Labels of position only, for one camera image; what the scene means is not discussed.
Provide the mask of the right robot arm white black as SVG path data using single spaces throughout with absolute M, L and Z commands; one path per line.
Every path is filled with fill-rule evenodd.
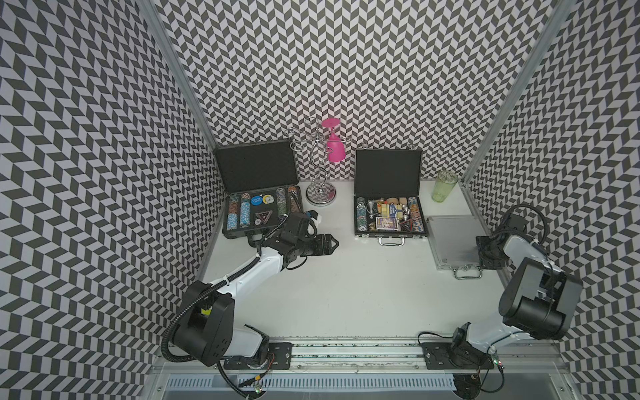
M 539 208 L 518 203 L 490 235 L 476 239 L 481 267 L 511 264 L 516 269 L 498 311 L 454 332 L 448 355 L 455 363 L 481 365 L 499 348 L 518 340 L 560 340 L 568 332 L 583 281 L 551 260 L 543 248 L 549 233 Z

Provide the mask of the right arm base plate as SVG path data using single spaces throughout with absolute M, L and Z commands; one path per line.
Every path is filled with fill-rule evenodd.
M 492 358 L 467 343 L 452 348 L 450 343 L 422 343 L 427 369 L 492 370 Z

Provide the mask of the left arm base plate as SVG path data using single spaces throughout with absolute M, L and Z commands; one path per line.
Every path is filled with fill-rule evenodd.
M 289 370 L 292 356 L 292 343 L 269 343 L 268 345 L 261 346 L 257 353 L 251 358 L 234 356 L 225 359 L 223 367 L 231 370 L 262 371 L 267 368 Z

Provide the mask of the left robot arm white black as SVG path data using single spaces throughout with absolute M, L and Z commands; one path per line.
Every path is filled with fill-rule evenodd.
M 210 283 L 192 283 L 162 336 L 163 357 L 172 363 L 199 361 L 207 367 L 224 359 L 243 358 L 263 366 L 269 336 L 248 324 L 236 325 L 235 308 L 270 278 L 295 270 L 297 259 L 305 263 L 310 257 L 333 254 L 339 241 L 318 232 L 321 221 L 314 210 L 291 211 L 256 242 L 253 258 Z

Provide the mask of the small silver aluminium poker case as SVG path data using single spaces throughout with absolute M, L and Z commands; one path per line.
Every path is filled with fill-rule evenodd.
M 472 215 L 428 217 L 427 230 L 438 271 L 449 271 L 456 280 L 483 277 L 476 238 L 485 235 L 485 231 L 477 218 Z

